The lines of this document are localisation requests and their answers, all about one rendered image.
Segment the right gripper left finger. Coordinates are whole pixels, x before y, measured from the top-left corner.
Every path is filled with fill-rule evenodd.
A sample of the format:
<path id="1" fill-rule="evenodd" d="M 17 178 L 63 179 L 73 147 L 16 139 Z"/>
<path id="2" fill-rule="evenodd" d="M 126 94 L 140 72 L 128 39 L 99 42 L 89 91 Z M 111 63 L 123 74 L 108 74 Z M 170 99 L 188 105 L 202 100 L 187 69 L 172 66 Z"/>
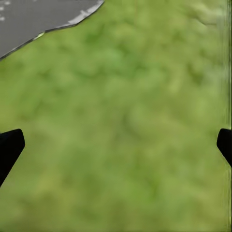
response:
<path id="1" fill-rule="evenodd" d="M 25 147 L 21 129 L 0 134 L 0 187 Z"/>

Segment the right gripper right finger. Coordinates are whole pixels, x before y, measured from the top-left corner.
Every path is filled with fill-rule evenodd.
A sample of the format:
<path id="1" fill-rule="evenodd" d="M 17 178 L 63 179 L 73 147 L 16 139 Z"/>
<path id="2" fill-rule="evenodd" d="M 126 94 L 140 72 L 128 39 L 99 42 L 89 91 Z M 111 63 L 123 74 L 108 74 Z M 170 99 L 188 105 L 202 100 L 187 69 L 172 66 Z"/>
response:
<path id="1" fill-rule="evenodd" d="M 232 168 L 232 130 L 222 128 L 218 134 L 217 146 Z"/>

